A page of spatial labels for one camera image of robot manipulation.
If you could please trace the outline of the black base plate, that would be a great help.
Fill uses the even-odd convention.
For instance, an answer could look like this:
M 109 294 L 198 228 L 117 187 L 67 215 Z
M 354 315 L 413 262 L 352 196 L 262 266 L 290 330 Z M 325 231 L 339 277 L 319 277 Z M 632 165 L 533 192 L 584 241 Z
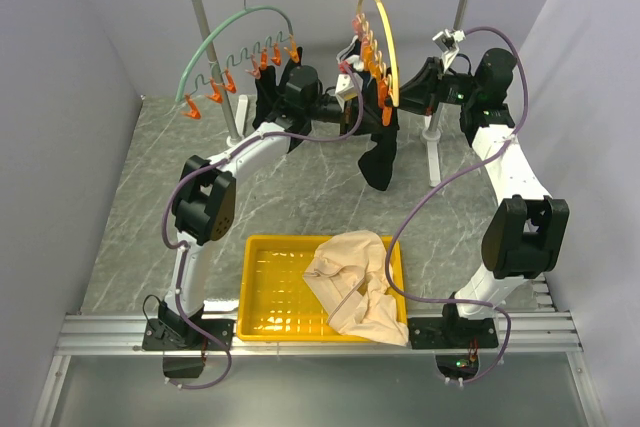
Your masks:
M 497 330 L 492 319 L 449 321 L 444 317 L 408 319 L 409 342 L 413 350 L 497 348 Z
M 210 336 L 217 338 L 223 347 L 212 341 L 192 327 L 186 325 L 182 319 L 178 327 L 173 329 L 157 318 L 147 322 L 142 341 L 143 351 L 186 351 L 207 350 L 222 351 L 229 349 L 232 344 L 235 321 L 232 319 L 198 319 L 196 324 Z

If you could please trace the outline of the black underwear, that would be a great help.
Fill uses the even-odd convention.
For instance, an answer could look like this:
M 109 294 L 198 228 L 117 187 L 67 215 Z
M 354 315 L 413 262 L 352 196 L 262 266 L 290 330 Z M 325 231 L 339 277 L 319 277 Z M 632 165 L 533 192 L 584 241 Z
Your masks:
M 376 87 L 364 87 L 362 96 L 364 114 L 354 136 L 369 135 L 374 146 L 359 158 L 358 167 L 370 187 L 386 191 L 392 179 L 397 154 L 398 114 L 393 109 L 389 125 L 384 126 L 382 110 L 377 104 Z
M 255 116 L 252 127 L 257 130 L 265 121 L 272 121 L 275 117 L 290 114 L 292 108 L 284 101 L 285 87 L 290 80 L 292 71 L 301 66 L 301 61 L 289 59 L 284 67 L 279 82 L 276 82 L 276 68 L 267 66 L 259 79 L 255 80 L 257 92 Z

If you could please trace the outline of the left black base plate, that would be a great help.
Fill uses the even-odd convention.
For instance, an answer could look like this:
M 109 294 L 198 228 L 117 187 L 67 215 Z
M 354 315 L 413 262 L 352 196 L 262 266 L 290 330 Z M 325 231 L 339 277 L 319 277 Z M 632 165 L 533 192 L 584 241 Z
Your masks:
M 147 322 L 142 341 L 143 351 L 186 351 L 207 350 L 222 351 L 229 349 L 232 344 L 235 321 L 232 319 L 198 319 L 196 324 L 210 336 L 217 338 L 223 347 L 212 341 L 192 327 L 186 325 L 182 319 L 178 327 L 173 329 L 157 318 Z

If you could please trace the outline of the beige cloth underwear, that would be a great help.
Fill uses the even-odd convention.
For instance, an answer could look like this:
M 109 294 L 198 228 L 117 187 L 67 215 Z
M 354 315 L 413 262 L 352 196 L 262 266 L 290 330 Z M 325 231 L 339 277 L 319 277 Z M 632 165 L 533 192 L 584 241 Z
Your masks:
M 374 232 L 339 234 L 318 246 L 303 280 L 337 333 L 404 347 L 408 327 L 398 319 L 397 301 L 388 293 L 386 254 Z

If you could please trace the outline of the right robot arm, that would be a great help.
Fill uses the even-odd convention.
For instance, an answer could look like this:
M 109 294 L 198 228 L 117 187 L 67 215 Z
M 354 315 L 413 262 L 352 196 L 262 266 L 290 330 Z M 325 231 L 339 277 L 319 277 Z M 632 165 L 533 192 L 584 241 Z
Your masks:
M 441 105 L 459 106 L 460 130 L 483 161 L 497 202 L 481 241 L 481 266 L 469 282 L 440 316 L 409 319 L 415 350 L 496 347 L 498 307 L 517 287 L 556 266 L 569 206 L 541 185 L 517 141 L 506 103 L 516 67 L 516 57 L 501 48 L 488 50 L 466 73 L 446 71 L 430 57 L 400 89 L 401 109 L 426 115 L 425 139 L 436 136 Z

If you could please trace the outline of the yellow clip hanger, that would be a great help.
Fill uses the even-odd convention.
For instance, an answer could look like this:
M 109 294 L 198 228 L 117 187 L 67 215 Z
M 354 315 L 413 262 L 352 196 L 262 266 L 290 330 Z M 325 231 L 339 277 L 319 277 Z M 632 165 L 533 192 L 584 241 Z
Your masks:
M 365 1 L 358 0 L 354 19 L 355 31 L 365 45 L 362 62 L 372 76 L 386 85 L 390 106 L 398 108 L 400 103 L 399 64 L 389 15 L 382 0 L 371 0 L 377 10 L 381 27 L 381 34 L 377 35 L 365 14 L 363 7 Z

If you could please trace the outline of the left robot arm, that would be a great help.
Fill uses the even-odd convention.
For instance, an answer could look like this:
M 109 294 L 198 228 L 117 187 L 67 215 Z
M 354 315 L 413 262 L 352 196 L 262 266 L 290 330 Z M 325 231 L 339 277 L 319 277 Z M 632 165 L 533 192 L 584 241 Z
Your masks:
M 273 68 L 267 69 L 256 82 L 252 133 L 221 154 L 193 156 L 186 161 L 162 217 L 177 231 L 176 241 L 166 244 L 175 250 L 176 261 L 157 320 L 176 347 L 189 349 L 204 340 L 220 348 L 226 346 L 202 322 L 204 282 L 210 248 L 234 222 L 239 184 L 301 143 L 313 141 L 315 121 L 339 125 L 340 140 L 359 130 L 366 107 L 362 78 L 351 69 L 342 77 L 343 85 L 326 92 L 311 66 L 292 64 L 280 75 Z

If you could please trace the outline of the navy white hanging underwear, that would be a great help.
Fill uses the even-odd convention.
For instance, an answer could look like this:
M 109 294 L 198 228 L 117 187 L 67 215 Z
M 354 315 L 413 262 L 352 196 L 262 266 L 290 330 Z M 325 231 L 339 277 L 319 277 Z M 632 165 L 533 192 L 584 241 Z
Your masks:
M 339 66 L 348 65 L 361 79 L 361 87 L 366 88 L 371 82 L 371 74 L 365 70 L 364 60 L 361 58 L 362 42 L 354 35 L 350 43 L 336 54 L 336 62 Z

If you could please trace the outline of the yellow plastic tray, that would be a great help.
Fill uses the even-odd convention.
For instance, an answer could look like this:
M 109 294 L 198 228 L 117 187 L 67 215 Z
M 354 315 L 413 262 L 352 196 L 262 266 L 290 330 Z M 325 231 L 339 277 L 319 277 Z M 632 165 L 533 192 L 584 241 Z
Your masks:
M 332 237 L 255 235 L 248 239 L 237 328 L 241 340 L 373 342 L 330 328 L 328 314 L 303 280 L 315 250 Z M 404 287 L 400 249 L 390 243 L 390 237 L 379 237 L 387 250 L 388 293 L 397 301 L 398 319 L 407 325 L 406 301 L 399 293 Z

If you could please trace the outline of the orange clothes peg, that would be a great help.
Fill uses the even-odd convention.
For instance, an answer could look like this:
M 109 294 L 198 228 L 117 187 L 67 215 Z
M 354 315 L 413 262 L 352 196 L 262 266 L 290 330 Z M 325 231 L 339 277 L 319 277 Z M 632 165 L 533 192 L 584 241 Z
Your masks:
M 383 127 L 391 124 L 393 104 L 390 100 L 390 81 L 388 78 L 379 79 L 377 85 L 377 104 L 381 110 L 381 123 Z

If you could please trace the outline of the black hanging underwear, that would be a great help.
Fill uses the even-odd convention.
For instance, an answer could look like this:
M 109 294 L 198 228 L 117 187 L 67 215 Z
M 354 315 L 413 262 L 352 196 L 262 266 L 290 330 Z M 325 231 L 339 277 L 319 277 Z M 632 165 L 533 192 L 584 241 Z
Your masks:
M 276 82 L 276 68 L 267 66 L 259 79 L 255 80 L 257 92 L 255 116 L 252 127 L 257 130 L 265 121 L 272 121 L 275 117 L 290 114 L 292 108 L 284 101 L 285 87 L 290 80 L 292 71 L 301 66 L 301 61 L 289 59 L 284 67 L 279 82 Z

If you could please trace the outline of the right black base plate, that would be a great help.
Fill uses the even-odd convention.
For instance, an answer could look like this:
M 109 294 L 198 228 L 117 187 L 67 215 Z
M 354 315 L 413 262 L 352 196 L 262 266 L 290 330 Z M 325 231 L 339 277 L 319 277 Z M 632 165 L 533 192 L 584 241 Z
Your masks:
M 497 330 L 492 319 L 449 321 L 444 317 L 408 319 L 409 342 L 413 350 L 497 348 Z

